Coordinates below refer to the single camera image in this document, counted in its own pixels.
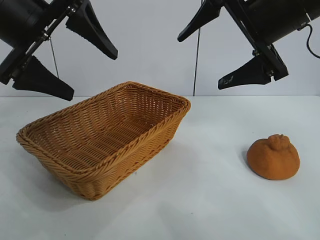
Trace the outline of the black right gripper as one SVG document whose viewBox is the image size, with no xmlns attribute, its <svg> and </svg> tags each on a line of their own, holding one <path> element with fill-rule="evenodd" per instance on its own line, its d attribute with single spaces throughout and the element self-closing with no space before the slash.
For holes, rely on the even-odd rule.
<svg viewBox="0 0 320 240">
<path fill-rule="evenodd" d="M 218 80 L 219 90 L 244 85 L 266 85 L 286 77 L 288 69 L 274 43 L 312 20 L 310 0 L 204 0 L 189 24 L 179 33 L 183 42 L 220 16 L 225 7 L 253 47 L 253 58 Z"/>
</svg>

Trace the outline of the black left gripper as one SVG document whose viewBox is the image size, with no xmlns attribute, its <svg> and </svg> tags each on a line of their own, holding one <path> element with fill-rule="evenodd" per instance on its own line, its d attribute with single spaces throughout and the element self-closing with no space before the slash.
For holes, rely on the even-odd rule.
<svg viewBox="0 0 320 240">
<path fill-rule="evenodd" d="M 0 39 L 12 47 L 0 64 L 0 82 L 8 84 L 20 71 L 12 87 L 71 101 L 75 90 L 52 74 L 33 56 L 66 18 L 66 27 L 80 35 L 112 60 L 118 50 L 103 30 L 89 0 L 2 0 Z"/>
</svg>

